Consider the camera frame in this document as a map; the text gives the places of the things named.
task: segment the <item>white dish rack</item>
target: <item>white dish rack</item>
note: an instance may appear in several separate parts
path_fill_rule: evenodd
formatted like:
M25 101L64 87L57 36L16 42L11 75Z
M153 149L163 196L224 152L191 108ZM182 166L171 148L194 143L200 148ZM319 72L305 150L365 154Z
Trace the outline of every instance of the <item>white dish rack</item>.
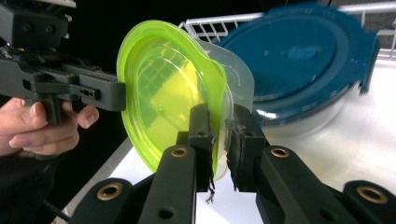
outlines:
M396 19L396 1L357 4L340 6L338 10L346 14L360 16L361 25L364 27L369 14L375 13L395 13L393 17ZM246 21L252 21L261 17L263 13L248 13L230 16L208 17L200 19L188 19L183 21L178 27L184 29L191 37L201 39L212 43L220 41L228 33L237 29L239 25ZM388 29L379 29L378 36L389 36L392 38L390 46L381 48L378 53L378 59L396 61L396 20L389 24Z

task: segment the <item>white surface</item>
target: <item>white surface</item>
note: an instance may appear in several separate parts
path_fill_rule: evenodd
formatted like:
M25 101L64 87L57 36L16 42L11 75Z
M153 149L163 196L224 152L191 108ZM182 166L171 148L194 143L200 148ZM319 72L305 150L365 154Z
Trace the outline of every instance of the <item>white surface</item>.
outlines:
M269 139L294 150L325 184L342 190L350 180L364 179L396 193L396 63L377 61L368 95L357 89L346 96L336 115L315 133ZM132 149L111 177L135 184L151 172ZM214 203L198 193L196 223L262 223L255 194L233 191L227 173L215 182Z

